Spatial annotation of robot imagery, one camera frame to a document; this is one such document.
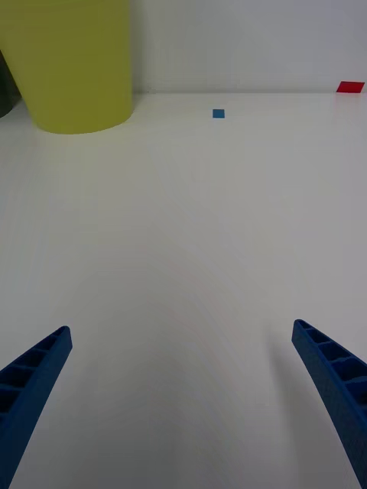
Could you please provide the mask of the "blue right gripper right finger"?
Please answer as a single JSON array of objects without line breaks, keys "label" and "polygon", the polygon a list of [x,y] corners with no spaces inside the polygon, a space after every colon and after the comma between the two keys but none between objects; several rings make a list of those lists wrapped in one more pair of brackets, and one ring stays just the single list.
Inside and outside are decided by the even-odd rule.
[{"label": "blue right gripper right finger", "polygon": [[333,422],[360,487],[367,486],[367,366],[304,320],[291,341]]}]

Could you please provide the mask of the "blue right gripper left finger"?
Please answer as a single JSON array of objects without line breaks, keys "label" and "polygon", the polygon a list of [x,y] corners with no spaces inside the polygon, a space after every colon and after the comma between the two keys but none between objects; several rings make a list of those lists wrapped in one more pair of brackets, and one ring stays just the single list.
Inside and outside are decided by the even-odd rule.
[{"label": "blue right gripper left finger", "polygon": [[42,410],[73,348],[60,327],[1,370],[0,480],[11,485]]}]

